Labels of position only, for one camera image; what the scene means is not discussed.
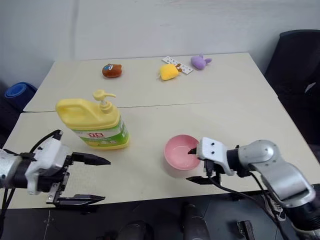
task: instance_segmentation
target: yellow bottle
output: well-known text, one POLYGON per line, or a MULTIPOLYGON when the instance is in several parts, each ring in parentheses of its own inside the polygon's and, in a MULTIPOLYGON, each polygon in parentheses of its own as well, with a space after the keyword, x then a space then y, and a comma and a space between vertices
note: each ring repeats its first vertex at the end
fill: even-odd
POLYGON ((99 89, 93 97, 100 104, 81 99, 60 100, 55 110, 64 124, 94 149, 113 150, 129 144, 129 133, 119 110, 106 97, 116 97, 99 89))

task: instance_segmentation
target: bottle label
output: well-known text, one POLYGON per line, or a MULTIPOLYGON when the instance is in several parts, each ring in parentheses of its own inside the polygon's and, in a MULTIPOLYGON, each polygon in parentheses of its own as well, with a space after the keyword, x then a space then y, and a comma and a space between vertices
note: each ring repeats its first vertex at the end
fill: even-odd
POLYGON ((120 118, 119 123, 112 127, 99 130, 72 130, 86 144, 93 147, 113 147, 125 144, 129 133, 125 123, 120 118))

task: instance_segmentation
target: table surface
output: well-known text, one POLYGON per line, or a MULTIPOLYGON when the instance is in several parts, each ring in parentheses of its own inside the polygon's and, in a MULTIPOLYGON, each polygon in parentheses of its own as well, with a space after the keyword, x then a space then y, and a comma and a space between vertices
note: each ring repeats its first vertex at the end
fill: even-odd
MULTIPOLYGON (((178 171, 165 162, 164 146, 179 134, 197 139, 210 137, 230 149, 258 139, 271 140, 278 144, 283 158, 296 165, 310 183, 319 183, 320 166, 316 158, 273 95, 238 101, 225 97, 212 103, 126 107, 120 111, 131 134, 130 145, 124 149, 91 149, 65 127, 56 112, 22 113, 4 148, 28 152, 47 133, 63 130, 62 142, 71 151, 92 153, 111 161, 111 165, 106 166, 75 163, 70 168, 63 196, 106 196, 100 203, 222 193, 216 187, 185 180, 185 177, 203 175, 203 163, 192 171, 178 171)), ((258 189, 251 177, 223 175, 222 185, 237 191, 258 189)), ((46 197, 45 193, 32 196, 25 189, 17 189, 10 208, 48 207, 46 197)))
MULTIPOLYGON (((174 59, 190 66, 191 56, 174 59)), ((94 101, 97 89, 116 94, 117 107, 163 106, 210 103, 229 99, 235 102, 275 97, 276 94, 248 53, 206 55, 212 62, 204 70, 162 81, 159 69, 163 57, 56 61, 25 112, 49 112, 64 98, 94 101), (122 75, 105 78, 103 66, 122 65, 122 75)))

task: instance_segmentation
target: brown plush toy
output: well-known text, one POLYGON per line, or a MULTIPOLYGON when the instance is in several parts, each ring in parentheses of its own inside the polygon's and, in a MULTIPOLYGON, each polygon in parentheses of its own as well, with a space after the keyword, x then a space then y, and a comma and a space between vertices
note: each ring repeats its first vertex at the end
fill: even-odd
POLYGON ((116 78, 119 77, 122 73, 121 64, 108 64, 102 68, 103 76, 107 78, 116 78))

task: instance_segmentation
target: white wall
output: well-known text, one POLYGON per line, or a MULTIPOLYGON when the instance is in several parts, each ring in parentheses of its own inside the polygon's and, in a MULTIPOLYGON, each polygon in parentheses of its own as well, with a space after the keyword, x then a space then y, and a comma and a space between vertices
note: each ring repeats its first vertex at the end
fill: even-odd
POLYGON ((0 0, 0 79, 39 86, 54 60, 249 52, 320 29, 319 0, 0 0))

